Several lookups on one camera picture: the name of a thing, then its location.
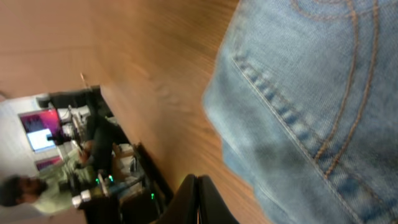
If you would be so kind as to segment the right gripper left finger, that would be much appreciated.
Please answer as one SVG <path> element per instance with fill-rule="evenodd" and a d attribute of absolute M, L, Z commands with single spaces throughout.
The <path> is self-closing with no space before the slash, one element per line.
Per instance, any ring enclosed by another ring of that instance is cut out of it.
<path fill-rule="evenodd" d="M 194 224 L 198 216 L 197 205 L 197 177 L 188 174 L 157 224 Z"/>

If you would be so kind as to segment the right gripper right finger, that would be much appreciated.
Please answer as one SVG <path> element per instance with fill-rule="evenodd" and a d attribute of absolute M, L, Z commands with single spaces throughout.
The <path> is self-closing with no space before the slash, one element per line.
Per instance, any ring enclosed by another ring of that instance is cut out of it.
<path fill-rule="evenodd" d="M 198 178 L 198 202 L 200 224 L 239 224 L 207 175 Z"/>

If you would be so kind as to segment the blue denim jeans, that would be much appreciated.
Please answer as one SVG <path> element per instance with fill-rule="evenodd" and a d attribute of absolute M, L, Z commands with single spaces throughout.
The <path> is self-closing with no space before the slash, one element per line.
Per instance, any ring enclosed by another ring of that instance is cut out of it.
<path fill-rule="evenodd" d="M 240 1 L 203 106 L 271 222 L 397 222 L 397 0 Z"/>

